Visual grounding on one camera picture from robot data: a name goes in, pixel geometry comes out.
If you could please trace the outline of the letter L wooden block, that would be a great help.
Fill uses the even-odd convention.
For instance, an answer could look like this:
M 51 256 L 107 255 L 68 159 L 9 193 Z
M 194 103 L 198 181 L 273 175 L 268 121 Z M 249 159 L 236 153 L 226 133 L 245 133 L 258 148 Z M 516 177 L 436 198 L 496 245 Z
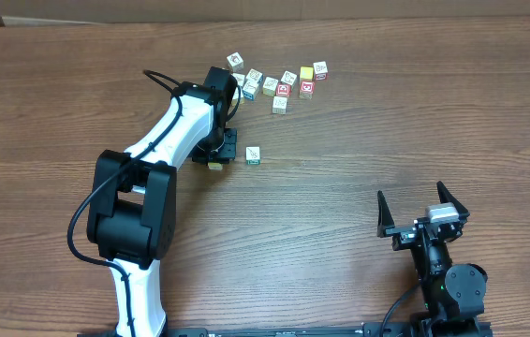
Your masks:
M 220 163 L 209 162 L 208 163 L 208 168 L 209 168 L 209 170 L 222 170 L 223 169 L 223 165 L 220 164 Z

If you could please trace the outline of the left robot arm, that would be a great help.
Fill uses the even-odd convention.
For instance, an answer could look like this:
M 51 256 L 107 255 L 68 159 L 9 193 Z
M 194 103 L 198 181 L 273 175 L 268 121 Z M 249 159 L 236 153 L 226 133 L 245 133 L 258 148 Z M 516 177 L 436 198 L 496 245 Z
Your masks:
M 204 82 L 178 82 L 152 70 L 145 76 L 170 93 L 167 112 L 153 129 L 122 152 L 96 160 L 86 235 L 95 263 L 112 274 L 119 321 L 112 336 L 163 336 L 160 261 L 176 224 L 177 174 L 186 159 L 220 169 L 236 157 L 237 131 L 228 128 L 240 100 L 230 71 L 211 67 Z

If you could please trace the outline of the yellow sided gift block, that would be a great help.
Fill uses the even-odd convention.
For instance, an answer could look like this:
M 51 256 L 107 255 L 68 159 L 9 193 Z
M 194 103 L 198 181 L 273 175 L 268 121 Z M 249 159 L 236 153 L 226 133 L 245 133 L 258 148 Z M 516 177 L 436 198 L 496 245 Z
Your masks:
M 232 98 L 231 105 L 235 106 L 237 103 L 243 104 L 244 103 L 244 94 L 240 87 L 236 88 L 236 91 L 234 93 L 234 96 Z

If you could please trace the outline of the green sided wooden block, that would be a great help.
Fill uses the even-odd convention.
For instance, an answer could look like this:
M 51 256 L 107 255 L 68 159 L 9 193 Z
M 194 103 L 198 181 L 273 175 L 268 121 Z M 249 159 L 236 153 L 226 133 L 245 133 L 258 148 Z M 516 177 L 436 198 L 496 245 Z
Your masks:
M 247 165 L 259 165 L 261 162 L 260 148 L 247 147 L 245 149 L 245 158 Z

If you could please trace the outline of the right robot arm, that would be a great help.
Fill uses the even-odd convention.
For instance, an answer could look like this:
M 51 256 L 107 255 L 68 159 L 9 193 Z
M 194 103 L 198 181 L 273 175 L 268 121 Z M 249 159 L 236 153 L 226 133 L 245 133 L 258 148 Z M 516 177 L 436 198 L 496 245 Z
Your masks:
M 436 184 L 439 202 L 410 227 L 397 227 L 384 194 L 378 203 L 377 236 L 392 238 L 392 249 L 408 250 L 414 261 L 418 283 L 409 288 L 387 311 L 377 331 L 379 336 L 490 337 L 491 325 L 478 317 L 484 313 L 487 272 L 477 264 L 455 264 L 447 244 L 463 235 L 470 212 L 442 183 Z M 417 290 L 426 310 L 410 316 L 399 328 L 389 326 L 398 306 Z

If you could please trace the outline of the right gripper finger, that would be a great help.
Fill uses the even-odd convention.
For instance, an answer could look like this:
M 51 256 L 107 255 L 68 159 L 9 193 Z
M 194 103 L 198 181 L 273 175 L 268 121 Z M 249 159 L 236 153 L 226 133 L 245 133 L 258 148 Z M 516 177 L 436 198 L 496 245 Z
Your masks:
M 390 213 L 390 208 L 381 190 L 377 192 L 378 204 L 378 220 L 377 220 L 377 236 L 385 238 L 393 234 L 395 224 Z
M 460 219 L 465 219 L 470 216 L 470 212 L 466 209 L 466 207 L 451 194 L 448 188 L 441 181 L 436 183 L 436 188 L 439 200 L 442 203 L 451 203 L 459 214 Z

